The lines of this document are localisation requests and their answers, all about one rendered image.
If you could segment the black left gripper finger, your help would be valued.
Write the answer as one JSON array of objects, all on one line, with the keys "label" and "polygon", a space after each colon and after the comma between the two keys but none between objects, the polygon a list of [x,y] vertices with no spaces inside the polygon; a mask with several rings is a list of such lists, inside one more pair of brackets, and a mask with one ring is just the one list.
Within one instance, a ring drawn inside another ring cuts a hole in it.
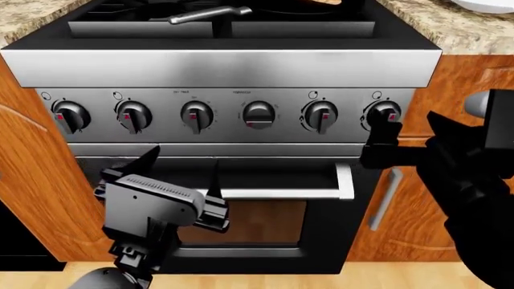
[{"label": "black left gripper finger", "polygon": [[153,149],[145,153],[143,156],[140,156],[134,161],[131,161],[123,168],[120,169],[121,176],[127,175],[143,175],[144,173],[149,172],[154,163],[156,162],[161,149],[160,146],[155,146]]},{"label": "black left gripper finger", "polygon": [[222,199],[219,178],[218,178],[218,168],[219,168],[219,163],[218,163],[218,161],[216,161],[214,164],[213,170],[212,170],[210,187],[208,189],[207,196],[210,198]]}]

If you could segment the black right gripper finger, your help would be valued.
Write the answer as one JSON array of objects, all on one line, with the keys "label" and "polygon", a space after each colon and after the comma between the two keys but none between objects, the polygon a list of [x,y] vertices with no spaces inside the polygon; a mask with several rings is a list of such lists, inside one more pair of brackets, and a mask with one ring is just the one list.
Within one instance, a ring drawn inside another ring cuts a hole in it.
[{"label": "black right gripper finger", "polygon": [[377,127],[372,127],[365,147],[373,146],[398,146],[398,134],[402,129],[401,122],[387,122]]},{"label": "black right gripper finger", "polygon": [[461,124],[437,112],[428,112],[426,116],[434,137],[454,151],[469,151],[483,146],[484,127]]}]

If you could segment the black stove knob red mark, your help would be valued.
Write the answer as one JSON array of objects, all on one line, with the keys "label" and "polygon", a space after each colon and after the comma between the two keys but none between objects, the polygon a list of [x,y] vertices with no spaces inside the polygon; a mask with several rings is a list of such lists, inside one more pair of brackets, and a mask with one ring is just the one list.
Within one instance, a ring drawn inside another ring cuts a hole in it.
[{"label": "black stove knob red mark", "polygon": [[193,134],[200,134],[203,129],[212,124],[214,113],[209,105],[201,101],[192,100],[183,105],[181,118],[184,124],[192,130]]},{"label": "black stove knob red mark", "polygon": [[336,106],[327,100],[315,101],[304,110],[304,124],[318,134],[325,134],[337,121],[337,117]]},{"label": "black stove knob red mark", "polygon": [[91,116],[82,105],[70,100],[61,100],[51,106],[55,120],[66,134],[81,132],[91,123]]},{"label": "black stove knob red mark", "polygon": [[399,122],[401,116],[402,110],[397,103],[392,100],[379,100],[365,108],[360,118],[361,126],[369,132],[372,127],[387,122]]},{"label": "black stove knob red mark", "polygon": [[138,134],[149,127],[153,120],[151,111],[143,103],[134,100],[120,103],[116,114],[120,124],[128,129],[130,134]]}]

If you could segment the stainless steel black stove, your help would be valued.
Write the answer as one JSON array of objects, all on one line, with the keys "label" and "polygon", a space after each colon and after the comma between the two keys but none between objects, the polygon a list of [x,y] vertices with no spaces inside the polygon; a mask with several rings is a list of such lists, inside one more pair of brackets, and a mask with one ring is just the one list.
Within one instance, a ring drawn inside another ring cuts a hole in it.
[{"label": "stainless steel black stove", "polygon": [[[205,19],[212,21],[208,39],[75,38],[68,22],[100,2],[92,0],[0,50],[18,84],[43,99],[79,167],[81,157],[140,157],[155,146],[160,157],[359,160],[370,134],[361,126],[365,108],[392,100],[402,110],[401,121],[442,54],[377,0],[365,0],[363,9],[375,21],[372,38],[234,38],[234,15]],[[82,105],[91,123],[66,134],[51,111],[61,100]],[[138,134],[117,119],[117,107],[128,100],[143,103],[153,116]],[[192,100],[214,113],[200,134],[181,118]],[[244,108],[257,100],[275,110],[269,128],[243,121]],[[318,100],[338,111],[325,134],[304,124],[305,108]]]}]

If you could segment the black cast iron stove grate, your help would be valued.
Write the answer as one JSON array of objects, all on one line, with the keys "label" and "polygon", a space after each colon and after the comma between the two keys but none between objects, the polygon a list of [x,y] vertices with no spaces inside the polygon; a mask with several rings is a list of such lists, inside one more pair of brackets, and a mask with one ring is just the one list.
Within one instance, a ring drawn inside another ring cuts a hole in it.
[{"label": "black cast iron stove grate", "polygon": [[212,21],[172,25],[170,16],[214,8],[217,0],[102,0],[68,22],[75,38],[208,39]]},{"label": "black cast iron stove grate", "polygon": [[234,38],[344,39],[372,38],[375,21],[364,14],[365,0],[337,4],[314,0],[226,0],[247,6],[251,14],[231,20]]}]

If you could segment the wooden cabinet drawer front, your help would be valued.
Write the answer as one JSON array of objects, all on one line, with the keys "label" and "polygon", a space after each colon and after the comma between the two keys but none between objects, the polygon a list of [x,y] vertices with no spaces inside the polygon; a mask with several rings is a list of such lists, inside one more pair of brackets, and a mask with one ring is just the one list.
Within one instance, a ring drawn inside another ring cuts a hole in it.
[{"label": "wooden cabinet drawer front", "polygon": [[432,136],[426,120],[430,111],[470,126],[483,124],[482,119],[466,114],[464,101],[491,88],[514,89],[514,55],[443,55],[429,86],[414,93],[400,137]]}]

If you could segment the black oven temperature knob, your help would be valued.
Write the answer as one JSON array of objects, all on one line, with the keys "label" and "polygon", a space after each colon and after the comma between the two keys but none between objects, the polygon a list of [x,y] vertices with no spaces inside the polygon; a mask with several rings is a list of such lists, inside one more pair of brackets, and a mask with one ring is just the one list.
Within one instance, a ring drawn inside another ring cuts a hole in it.
[{"label": "black oven temperature knob", "polygon": [[247,127],[265,129],[272,126],[275,120],[274,108],[264,101],[249,103],[243,110],[243,121]]}]

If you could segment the black oven door with window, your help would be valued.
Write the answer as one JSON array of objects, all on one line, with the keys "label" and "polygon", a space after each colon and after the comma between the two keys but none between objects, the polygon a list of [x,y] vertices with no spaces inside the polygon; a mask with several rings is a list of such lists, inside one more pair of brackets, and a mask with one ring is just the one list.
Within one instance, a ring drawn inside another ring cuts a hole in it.
[{"label": "black oven door with window", "polygon": [[[106,168],[139,157],[81,157],[95,189]],[[356,157],[160,157],[145,174],[206,193],[218,161],[220,189],[336,189],[335,164],[349,165],[354,199],[224,199],[226,233],[178,228],[179,245],[157,274],[337,274],[347,258],[381,171]]]}]

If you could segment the white plate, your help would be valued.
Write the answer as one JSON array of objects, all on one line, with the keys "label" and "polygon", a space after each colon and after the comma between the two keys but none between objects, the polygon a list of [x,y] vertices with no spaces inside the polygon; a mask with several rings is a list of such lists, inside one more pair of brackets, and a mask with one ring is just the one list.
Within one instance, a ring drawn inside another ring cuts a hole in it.
[{"label": "white plate", "polygon": [[513,14],[514,0],[450,0],[464,9],[482,14]]}]

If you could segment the black appliance front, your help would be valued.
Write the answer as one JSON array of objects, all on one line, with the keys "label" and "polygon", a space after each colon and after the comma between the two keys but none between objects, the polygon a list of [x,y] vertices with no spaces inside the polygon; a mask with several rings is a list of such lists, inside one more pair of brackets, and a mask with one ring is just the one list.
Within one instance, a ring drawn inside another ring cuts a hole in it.
[{"label": "black appliance front", "polygon": [[0,271],[62,271],[65,266],[0,201]]}]

